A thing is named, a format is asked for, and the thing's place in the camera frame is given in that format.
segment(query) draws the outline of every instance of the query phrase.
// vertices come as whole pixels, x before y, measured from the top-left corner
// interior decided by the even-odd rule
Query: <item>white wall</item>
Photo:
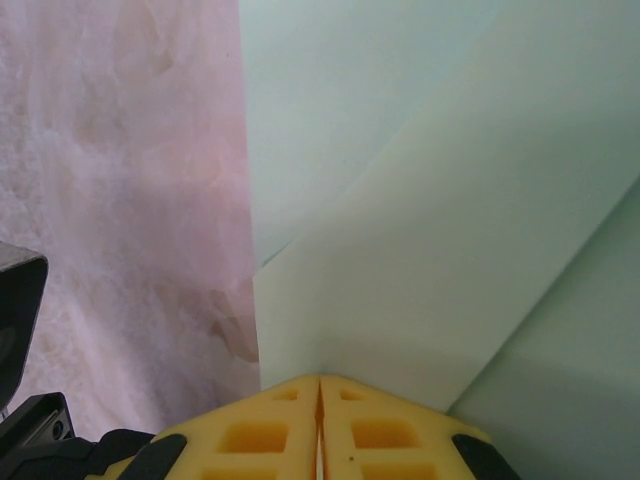
[[[242,0],[256,257],[373,160],[504,0]]]
[[[525,479],[640,477],[640,184],[453,413]]]
[[[324,370],[439,409],[460,397],[640,173],[632,7],[498,15],[256,275],[264,386]]]

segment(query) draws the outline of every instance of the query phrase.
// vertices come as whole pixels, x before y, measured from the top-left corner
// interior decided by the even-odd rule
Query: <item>pink textured surface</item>
[[[0,2],[0,238],[51,273],[23,384],[80,434],[258,389],[235,0]]]

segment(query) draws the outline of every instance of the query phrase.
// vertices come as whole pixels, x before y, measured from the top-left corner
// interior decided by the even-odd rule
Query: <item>yellow robot part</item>
[[[170,428],[86,480],[322,478],[519,479],[474,427],[346,378],[310,375]]]

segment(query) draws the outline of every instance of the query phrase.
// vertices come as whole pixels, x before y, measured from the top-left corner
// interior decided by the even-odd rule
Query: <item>light green wall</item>
[[[452,413],[524,479],[640,478],[640,183]]]

